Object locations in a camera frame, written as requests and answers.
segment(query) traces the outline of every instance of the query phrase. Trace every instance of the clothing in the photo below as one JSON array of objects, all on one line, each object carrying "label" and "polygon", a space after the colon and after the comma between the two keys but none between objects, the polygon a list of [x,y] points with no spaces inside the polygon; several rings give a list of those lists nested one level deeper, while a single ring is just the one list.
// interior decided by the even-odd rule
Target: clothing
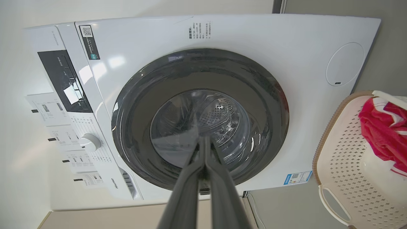
[{"label": "clothing", "polygon": [[359,118],[374,154],[394,161],[391,171],[407,177],[407,110],[375,97],[366,101]]}]

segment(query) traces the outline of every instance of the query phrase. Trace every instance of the laundry basket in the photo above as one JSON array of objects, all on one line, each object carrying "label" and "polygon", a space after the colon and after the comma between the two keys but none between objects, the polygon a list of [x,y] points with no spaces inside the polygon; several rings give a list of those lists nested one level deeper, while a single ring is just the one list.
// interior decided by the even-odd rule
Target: laundry basket
[{"label": "laundry basket", "polygon": [[[374,96],[407,110],[406,97],[394,97],[381,91],[363,91],[348,96],[322,136],[314,157],[313,172],[322,203],[341,223],[356,229],[399,229],[407,224],[407,209],[386,199],[374,182],[363,174],[361,167],[366,140],[361,135],[358,115],[364,103]],[[332,194],[349,220],[331,208],[324,189]]]}]

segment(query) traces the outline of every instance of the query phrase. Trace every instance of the brand logo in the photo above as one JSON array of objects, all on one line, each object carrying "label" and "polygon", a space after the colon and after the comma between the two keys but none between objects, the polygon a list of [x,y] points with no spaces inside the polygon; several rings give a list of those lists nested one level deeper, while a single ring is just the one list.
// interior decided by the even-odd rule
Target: brand logo
[{"label": "brand logo", "polygon": [[113,181],[114,186],[115,186],[116,188],[118,188],[118,187],[117,187],[117,184],[116,184],[116,182],[114,182],[113,178],[112,178],[112,181]]},{"label": "brand logo", "polygon": [[51,32],[52,32],[52,35],[54,36],[55,43],[59,46],[58,41],[57,41],[57,37],[55,37],[54,31],[51,31]]}]

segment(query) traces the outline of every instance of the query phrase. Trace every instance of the power cord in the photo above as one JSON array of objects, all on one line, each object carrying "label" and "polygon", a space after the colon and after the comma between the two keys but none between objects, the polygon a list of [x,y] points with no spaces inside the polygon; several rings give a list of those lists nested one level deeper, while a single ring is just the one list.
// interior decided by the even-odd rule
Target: power cord
[{"label": "power cord", "polygon": [[254,201],[253,196],[249,193],[249,194],[247,194],[247,198],[249,200],[249,203],[253,203],[253,209],[254,209],[254,213],[256,215],[256,217],[255,217],[256,222],[258,220],[261,223],[261,225],[263,226],[263,227],[259,227],[258,229],[266,229],[266,226],[264,225],[263,221],[260,218],[260,215],[257,212],[257,206],[256,206],[256,202]]}]

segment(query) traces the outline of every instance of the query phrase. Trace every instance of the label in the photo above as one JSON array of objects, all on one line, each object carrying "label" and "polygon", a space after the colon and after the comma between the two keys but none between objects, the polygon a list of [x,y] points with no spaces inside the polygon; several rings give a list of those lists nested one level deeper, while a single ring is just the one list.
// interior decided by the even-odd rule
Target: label
[{"label": "label", "polygon": [[88,172],[75,175],[75,182],[82,182],[82,185],[86,189],[101,188],[104,187],[102,177],[98,172]]},{"label": "label", "polygon": [[298,184],[307,182],[311,177],[312,171],[288,174],[284,185]]},{"label": "label", "polygon": [[95,39],[93,38],[93,32],[90,25],[79,26],[81,30],[81,35],[83,39],[83,44],[85,45],[86,52],[88,53],[89,59],[100,59],[98,48],[96,47]]},{"label": "label", "polygon": [[72,125],[48,126],[48,132],[56,139],[61,151],[83,150],[79,144],[79,137],[73,130]]},{"label": "label", "polygon": [[39,113],[45,126],[67,125],[69,123],[65,109],[55,93],[27,95],[26,100]]},{"label": "label", "polygon": [[193,22],[188,29],[189,39],[210,39],[212,36],[212,21]]},{"label": "label", "polygon": [[62,162],[68,164],[74,174],[96,171],[92,160],[85,150],[64,152],[63,159]]}]

